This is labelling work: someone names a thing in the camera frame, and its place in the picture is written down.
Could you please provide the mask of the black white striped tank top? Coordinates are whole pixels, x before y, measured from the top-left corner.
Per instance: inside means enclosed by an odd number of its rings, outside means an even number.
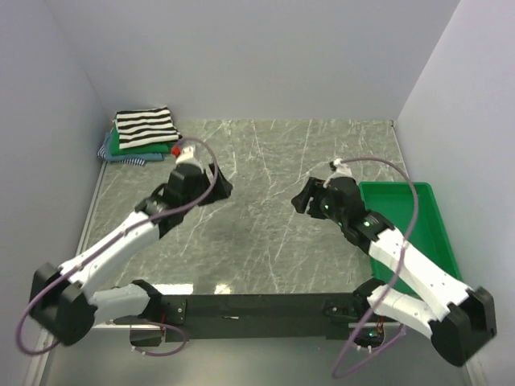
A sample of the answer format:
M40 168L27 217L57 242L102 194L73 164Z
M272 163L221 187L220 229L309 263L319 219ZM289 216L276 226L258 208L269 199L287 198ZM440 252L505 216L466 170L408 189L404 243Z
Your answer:
M123 150L173 142L182 137L168 107L118 111L114 125Z

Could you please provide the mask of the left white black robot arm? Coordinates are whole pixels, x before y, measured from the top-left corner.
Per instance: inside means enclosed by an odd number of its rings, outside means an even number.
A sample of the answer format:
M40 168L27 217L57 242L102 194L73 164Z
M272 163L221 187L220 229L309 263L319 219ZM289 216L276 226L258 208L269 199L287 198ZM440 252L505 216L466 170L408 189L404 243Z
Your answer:
M227 199L232 189L214 162L207 168L176 165L167 183L143 199L108 236L58 267L47 263L36 270L29 316L65 346L109 320L160 321L163 296L150 283L136 280L109 290L101 286L133 255L180 225L191 209Z

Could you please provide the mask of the green tank top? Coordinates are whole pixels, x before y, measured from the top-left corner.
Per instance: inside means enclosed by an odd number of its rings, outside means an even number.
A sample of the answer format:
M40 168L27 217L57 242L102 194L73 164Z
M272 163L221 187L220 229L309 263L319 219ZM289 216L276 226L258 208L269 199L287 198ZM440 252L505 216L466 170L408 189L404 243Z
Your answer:
M111 131L111 142L109 149L113 155L129 155L129 154L169 154L174 142L151 143L143 146L122 149L120 147L120 139L117 131Z

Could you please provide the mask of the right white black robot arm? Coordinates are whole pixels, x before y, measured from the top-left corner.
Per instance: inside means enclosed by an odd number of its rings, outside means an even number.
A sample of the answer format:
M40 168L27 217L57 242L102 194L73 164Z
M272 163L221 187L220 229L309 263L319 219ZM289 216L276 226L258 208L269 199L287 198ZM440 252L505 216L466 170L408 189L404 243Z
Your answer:
M309 178L291 203L300 214L331 220L345 239L397 274L414 295L370 279L353 295L354 314L363 322L393 319L426 336L449 364L462 367L496 336L492 295L472 289L421 253L386 217L368 209L351 177L326 183Z

